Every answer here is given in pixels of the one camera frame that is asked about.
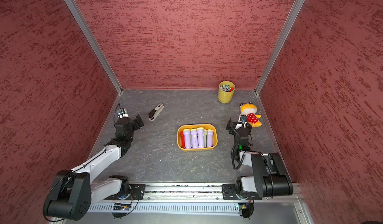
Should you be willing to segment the green flashlight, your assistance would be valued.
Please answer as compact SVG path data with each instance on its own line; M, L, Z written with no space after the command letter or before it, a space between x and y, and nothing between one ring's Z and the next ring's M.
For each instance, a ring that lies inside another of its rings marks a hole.
M207 130L204 129L204 132L203 132L203 139L204 139L204 148L207 147Z

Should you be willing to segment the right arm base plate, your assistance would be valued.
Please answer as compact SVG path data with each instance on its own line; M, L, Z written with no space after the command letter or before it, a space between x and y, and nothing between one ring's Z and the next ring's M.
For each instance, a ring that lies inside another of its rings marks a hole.
M255 192L243 191L236 184L223 184L222 185L222 196L225 201L228 200L239 200L239 201L259 201L262 200Z

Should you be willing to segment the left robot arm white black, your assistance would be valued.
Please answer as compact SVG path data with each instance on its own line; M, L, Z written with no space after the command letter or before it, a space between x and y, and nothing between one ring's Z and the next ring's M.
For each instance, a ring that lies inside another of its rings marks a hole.
M113 175L105 181L95 179L128 152L134 132L143 126L139 115L131 119L127 114L120 114L114 124L115 137L98 154L71 170L56 174L43 205L43 217L49 222L78 221L90 207L106 198L133 201L134 191L128 177Z

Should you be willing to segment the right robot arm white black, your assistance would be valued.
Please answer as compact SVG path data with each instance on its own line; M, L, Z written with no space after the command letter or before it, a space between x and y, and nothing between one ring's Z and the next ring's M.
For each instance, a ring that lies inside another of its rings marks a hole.
M226 130L233 135L232 168L251 167L252 175L238 177L234 185L223 185L225 200L253 201L293 194L293 183L280 154L251 150L250 124L229 120Z

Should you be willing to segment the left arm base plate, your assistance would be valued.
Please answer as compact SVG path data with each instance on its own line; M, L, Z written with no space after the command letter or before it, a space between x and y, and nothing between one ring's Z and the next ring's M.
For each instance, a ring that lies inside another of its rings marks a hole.
M112 195L105 200L117 200L117 201L131 201L131 200L143 200L146 184L130 184L130 194L127 197L122 198L121 195Z

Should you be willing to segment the purple flashlight top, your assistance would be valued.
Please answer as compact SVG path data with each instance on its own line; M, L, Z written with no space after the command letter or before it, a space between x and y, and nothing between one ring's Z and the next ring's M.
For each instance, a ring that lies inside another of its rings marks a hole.
M198 148L204 148L205 147L204 128L198 127L196 131L197 131L197 138L198 138Z

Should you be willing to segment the purple flashlight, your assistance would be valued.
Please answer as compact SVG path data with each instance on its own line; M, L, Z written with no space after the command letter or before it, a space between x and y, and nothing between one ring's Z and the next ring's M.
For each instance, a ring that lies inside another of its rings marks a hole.
M207 130L206 146L207 148L210 148L213 146L213 130L211 129Z
M191 129L191 146L193 149L198 148L197 129Z
M191 149L191 130L190 129L184 129L183 130L183 135L184 135L184 146L185 149Z
M197 138L198 138L198 148L204 148L205 147L204 128L198 127L196 131L197 131Z

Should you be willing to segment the yellow plastic storage tray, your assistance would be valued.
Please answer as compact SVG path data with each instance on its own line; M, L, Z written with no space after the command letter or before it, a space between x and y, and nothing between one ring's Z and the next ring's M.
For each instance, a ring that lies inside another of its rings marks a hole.
M197 129L198 127L203 127L204 129L208 130L208 129L211 129L213 130L213 146L210 147L210 148L197 148L197 149L193 149L191 147L191 149L183 149L181 147L181 139L180 139L180 132L183 131L184 129ZM212 150L213 148L215 148L218 144L218 138L217 138L217 133L216 133L216 128L211 125L211 124L191 124L191 125L183 125L181 126L179 129L178 129L178 134L177 134L177 144L178 144L178 147L184 151L184 152L189 152L189 151L208 151L208 150Z

